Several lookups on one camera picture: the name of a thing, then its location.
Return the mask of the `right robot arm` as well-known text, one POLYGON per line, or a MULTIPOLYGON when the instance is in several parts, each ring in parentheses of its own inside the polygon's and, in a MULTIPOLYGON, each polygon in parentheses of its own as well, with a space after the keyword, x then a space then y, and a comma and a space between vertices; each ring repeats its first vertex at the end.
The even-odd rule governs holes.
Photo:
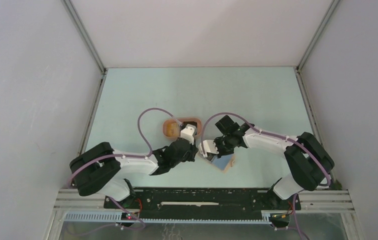
POLYGON ((232 117, 232 113, 222 113, 215 123, 222 135, 213 140, 203 139, 199 150, 209 160, 231 156, 236 148, 263 149, 285 159, 290 173, 269 189, 267 201, 272 208, 281 209, 289 198, 302 191, 331 185, 335 163, 313 134, 283 135, 248 121, 240 125, 232 117))

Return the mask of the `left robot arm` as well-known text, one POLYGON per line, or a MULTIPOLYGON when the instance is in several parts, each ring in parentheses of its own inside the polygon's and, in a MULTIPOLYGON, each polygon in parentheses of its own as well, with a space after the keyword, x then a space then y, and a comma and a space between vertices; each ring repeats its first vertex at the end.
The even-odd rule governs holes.
POLYGON ((71 177, 67 183, 74 185, 82 197, 102 194, 122 208, 130 208, 135 194, 126 175, 166 174, 180 163, 194 162, 197 153, 195 144, 181 137, 151 155, 124 153, 113 149, 109 142, 101 142, 70 162, 71 177))

